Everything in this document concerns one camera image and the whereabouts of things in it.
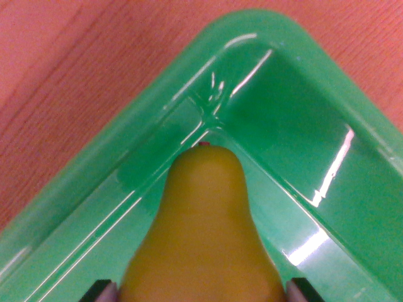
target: pear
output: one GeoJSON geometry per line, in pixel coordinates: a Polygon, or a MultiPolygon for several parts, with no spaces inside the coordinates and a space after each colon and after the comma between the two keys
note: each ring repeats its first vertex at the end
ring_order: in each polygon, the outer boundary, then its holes
{"type": "Polygon", "coordinates": [[[286,301],[249,210],[241,163],[230,150],[199,145],[173,162],[119,301],[286,301]]]}

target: black object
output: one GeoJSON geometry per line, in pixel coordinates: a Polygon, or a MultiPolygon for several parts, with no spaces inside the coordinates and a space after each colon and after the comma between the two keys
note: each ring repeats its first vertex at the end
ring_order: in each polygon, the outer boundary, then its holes
{"type": "Polygon", "coordinates": [[[111,283],[111,280],[97,280],[89,288],[87,293],[82,296],[79,302],[94,302],[100,296],[103,290],[111,283]]]}
{"type": "Polygon", "coordinates": [[[288,281],[287,297],[292,302],[325,302],[306,278],[288,281]]]}

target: wood grain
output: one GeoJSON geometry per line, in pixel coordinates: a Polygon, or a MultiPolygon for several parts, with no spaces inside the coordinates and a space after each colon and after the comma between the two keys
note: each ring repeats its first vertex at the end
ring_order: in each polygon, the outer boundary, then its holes
{"type": "Polygon", "coordinates": [[[403,131],[400,1],[34,3],[0,2],[0,230],[204,26],[233,10],[297,21],[403,131]]]}

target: tray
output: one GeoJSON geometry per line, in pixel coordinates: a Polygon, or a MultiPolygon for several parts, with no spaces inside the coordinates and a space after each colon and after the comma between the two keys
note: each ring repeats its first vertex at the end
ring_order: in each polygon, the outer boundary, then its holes
{"type": "Polygon", "coordinates": [[[303,29],[252,10],[206,28],[3,231],[0,301],[119,281],[171,162],[200,140],[240,158],[283,282],[403,299],[402,135],[303,29]]]}

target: wooden table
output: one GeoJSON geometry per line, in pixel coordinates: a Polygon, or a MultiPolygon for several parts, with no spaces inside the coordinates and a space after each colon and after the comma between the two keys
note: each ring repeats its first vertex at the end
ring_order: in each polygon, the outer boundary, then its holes
{"type": "Polygon", "coordinates": [[[204,26],[244,8],[297,21],[403,131],[401,1],[0,0],[0,230],[204,26]]]}

